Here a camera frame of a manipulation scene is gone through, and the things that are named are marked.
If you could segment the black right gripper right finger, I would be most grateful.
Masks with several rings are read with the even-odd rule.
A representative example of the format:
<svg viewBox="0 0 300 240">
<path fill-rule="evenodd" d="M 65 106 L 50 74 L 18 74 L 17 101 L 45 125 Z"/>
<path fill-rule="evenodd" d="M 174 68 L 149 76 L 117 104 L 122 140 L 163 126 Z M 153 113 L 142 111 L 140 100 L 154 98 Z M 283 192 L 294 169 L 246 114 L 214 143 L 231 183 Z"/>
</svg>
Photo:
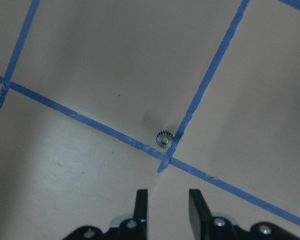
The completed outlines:
<svg viewBox="0 0 300 240">
<path fill-rule="evenodd" d="M 212 213 L 199 189 L 188 191 L 188 211 L 194 239 L 205 240 L 208 220 L 212 218 Z"/>
</svg>

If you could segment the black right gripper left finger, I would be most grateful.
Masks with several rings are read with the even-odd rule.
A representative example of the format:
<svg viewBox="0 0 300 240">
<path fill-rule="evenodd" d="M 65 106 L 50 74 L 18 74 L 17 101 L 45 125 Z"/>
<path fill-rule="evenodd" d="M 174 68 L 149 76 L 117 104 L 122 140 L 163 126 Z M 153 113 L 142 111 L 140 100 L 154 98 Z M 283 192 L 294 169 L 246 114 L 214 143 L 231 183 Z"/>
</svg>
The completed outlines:
<svg viewBox="0 0 300 240">
<path fill-rule="evenodd" d="M 136 192 L 135 205 L 133 218 L 138 222 L 138 228 L 140 229 L 140 239 L 148 239 L 148 190 L 139 189 Z"/>
</svg>

